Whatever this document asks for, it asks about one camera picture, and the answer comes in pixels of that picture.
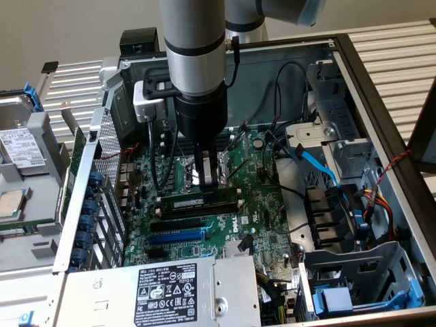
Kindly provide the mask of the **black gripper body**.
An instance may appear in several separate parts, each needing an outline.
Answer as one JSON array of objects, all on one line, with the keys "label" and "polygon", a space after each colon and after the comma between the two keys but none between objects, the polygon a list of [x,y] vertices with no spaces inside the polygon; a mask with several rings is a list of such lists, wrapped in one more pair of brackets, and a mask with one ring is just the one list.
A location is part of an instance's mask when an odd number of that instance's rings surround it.
[{"label": "black gripper body", "polygon": [[179,131],[194,143],[211,143],[228,121],[228,88],[220,84],[212,93],[174,98]]}]

